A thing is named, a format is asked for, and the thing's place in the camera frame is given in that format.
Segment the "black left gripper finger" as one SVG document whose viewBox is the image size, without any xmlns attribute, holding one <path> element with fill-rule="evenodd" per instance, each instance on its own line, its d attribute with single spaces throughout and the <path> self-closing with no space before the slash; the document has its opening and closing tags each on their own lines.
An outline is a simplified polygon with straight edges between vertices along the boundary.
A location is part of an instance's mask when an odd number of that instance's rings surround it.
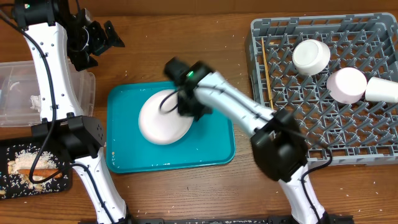
<svg viewBox="0 0 398 224">
<path fill-rule="evenodd" d="M 110 47 L 125 47 L 124 42 L 116 33 L 114 26 L 111 21 L 106 21 L 104 23 L 104 31 L 108 38 L 108 45 Z"/>
<path fill-rule="evenodd" d="M 98 62 L 85 51 L 71 52 L 70 60 L 78 72 L 98 66 Z"/>
</svg>

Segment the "orange carrot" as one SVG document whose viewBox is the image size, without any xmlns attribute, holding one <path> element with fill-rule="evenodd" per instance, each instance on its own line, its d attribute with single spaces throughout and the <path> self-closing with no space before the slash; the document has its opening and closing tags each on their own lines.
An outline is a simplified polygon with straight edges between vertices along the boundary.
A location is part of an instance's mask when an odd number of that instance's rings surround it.
<svg viewBox="0 0 398 224">
<path fill-rule="evenodd" d="M 56 172 L 58 172 L 58 169 L 36 169 L 35 171 L 33 171 L 33 176 L 47 178 Z M 29 175 L 30 170 L 29 169 L 19 169 L 19 170 L 17 170 L 17 173 L 22 174 L 22 175 Z"/>
</svg>

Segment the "white paper cup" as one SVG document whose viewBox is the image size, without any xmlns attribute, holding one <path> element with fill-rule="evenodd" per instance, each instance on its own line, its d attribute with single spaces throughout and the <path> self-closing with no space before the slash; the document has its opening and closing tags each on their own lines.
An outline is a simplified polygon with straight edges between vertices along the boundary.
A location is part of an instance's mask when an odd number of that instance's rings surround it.
<svg viewBox="0 0 398 224">
<path fill-rule="evenodd" d="M 367 101 L 397 103 L 397 82 L 372 77 L 366 87 L 365 99 Z"/>
</svg>

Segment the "white tissue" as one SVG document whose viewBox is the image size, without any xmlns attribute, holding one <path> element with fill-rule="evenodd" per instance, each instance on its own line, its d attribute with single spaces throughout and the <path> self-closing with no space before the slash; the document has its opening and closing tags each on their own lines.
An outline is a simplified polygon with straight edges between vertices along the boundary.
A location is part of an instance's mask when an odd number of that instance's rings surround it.
<svg viewBox="0 0 398 224">
<path fill-rule="evenodd" d="M 36 110 L 37 112 L 41 112 L 41 99 L 40 95 L 31 95 L 30 96 L 31 104 L 32 106 L 30 107 L 32 110 Z"/>
</svg>

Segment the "large white plate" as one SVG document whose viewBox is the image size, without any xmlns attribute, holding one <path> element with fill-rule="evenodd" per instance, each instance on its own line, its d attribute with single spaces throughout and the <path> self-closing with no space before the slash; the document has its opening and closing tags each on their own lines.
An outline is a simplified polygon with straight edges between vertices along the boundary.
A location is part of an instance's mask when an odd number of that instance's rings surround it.
<svg viewBox="0 0 398 224">
<path fill-rule="evenodd" d="M 181 116 L 176 105 L 177 92 L 171 89 L 155 93 L 143 104 L 138 123 L 146 140 L 157 145 L 168 145 L 188 132 L 193 118 Z"/>
</svg>

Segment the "white upturned bowl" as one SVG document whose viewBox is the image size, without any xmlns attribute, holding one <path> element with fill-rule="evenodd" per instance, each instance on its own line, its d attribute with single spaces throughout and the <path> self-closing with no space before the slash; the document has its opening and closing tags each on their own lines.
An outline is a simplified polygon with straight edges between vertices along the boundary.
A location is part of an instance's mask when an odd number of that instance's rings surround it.
<svg viewBox="0 0 398 224">
<path fill-rule="evenodd" d="M 331 57 L 327 44 L 314 39 L 304 40 L 293 51 L 292 60 L 301 75 L 316 75 L 326 68 Z"/>
</svg>

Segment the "small white plate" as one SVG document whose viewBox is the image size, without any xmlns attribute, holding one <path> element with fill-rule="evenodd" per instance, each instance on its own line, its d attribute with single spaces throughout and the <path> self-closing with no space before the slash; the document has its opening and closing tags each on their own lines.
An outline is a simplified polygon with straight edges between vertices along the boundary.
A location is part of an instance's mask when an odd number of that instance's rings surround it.
<svg viewBox="0 0 398 224">
<path fill-rule="evenodd" d="M 346 67 L 332 73 L 326 87 L 330 96 L 339 103 L 353 104 L 362 98 L 366 91 L 368 81 L 358 69 Z"/>
</svg>

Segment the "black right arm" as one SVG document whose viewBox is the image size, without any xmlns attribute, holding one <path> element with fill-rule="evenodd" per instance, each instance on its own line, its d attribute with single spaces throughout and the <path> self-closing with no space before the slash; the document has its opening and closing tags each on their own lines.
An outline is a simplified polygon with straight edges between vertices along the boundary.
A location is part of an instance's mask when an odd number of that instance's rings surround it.
<svg viewBox="0 0 398 224">
<path fill-rule="evenodd" d="M 327 213 L 309 179 L 307 140 L 292 113 L 273 110 L 250 99 L 220 72 L 198 61 L 192 66 L 174 57 L 164 74 L 176 87 L 180 116 L 198 121 L 217 110 L 250 138 L 256 165 L 282 187 L 297 223 L 326 223 Z"/>
</svg>

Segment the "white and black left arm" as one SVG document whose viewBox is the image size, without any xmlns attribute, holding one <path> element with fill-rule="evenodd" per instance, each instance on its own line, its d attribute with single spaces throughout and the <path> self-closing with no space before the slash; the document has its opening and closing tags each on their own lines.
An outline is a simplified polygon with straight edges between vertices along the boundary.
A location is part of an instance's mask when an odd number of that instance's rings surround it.
<svg viewBox="0 0 398 224">
<path fill-rule="evenodd" d="M 86 116 L 70 80 L 70 68 L 97 66 L 97 56 L 124 42 L 110 21 L 100 24 L 86 9 L 70 12 L 68 1 L 15 1 L 11 26 L 27 41 L 41 95 L 41 122 L 32 127 L 41 151 L 59 155 L 65 170 L 79 175 L 96 210 L 98 223 L 131 223 L 104 157 L 101 121 Z"/>
</svg>

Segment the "rice and food scraps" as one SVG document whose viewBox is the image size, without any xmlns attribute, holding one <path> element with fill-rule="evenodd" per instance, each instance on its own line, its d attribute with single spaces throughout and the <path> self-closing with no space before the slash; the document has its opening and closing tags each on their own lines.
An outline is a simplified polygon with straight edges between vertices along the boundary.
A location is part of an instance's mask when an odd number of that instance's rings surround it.
<svg viewBox="0 0 398 224">
<path fill-rule="evenodd" d="M 61 191 L 61 186 L 56 179 L 33 184 L 29 180 L 29 175 L 17 173 L 19 169 L 30 170 L 36 155 L 36 152 L 22 151 L 15 153 L 15 159 L 7 159 L 6 171 L 1 174 L 1 180 L 5 181 L 1 184 L 1 199 Z"/>
</svg>

